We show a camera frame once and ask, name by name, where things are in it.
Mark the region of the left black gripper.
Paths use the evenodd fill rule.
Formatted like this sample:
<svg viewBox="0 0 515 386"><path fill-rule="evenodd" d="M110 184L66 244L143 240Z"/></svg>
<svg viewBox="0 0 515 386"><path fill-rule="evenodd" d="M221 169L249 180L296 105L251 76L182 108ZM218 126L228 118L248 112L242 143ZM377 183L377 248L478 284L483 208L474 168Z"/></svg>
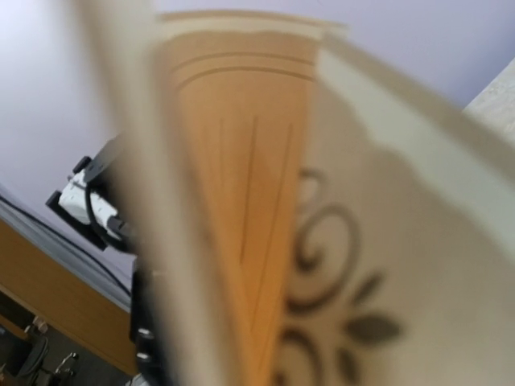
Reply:
<svg viewBox="0 0 515 386"><path fill-rule="evenodd" d="M134 266L131 282L130 340L135 345L135 361L149 385L168 385L166 360L156 332L150 297L150 284L145 273Z"/></svg>

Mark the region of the ornate bordered letter sheet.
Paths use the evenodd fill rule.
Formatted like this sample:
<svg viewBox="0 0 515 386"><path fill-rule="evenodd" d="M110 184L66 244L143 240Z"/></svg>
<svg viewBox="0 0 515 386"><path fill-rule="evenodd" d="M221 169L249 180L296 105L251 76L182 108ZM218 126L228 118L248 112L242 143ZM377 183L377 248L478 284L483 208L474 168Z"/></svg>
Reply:
<svg viewBox="0 0 515 386"><path fill-rule="evenodd" d="M159 26L245 382L513 384L513 146L341 25Z"/></svg>

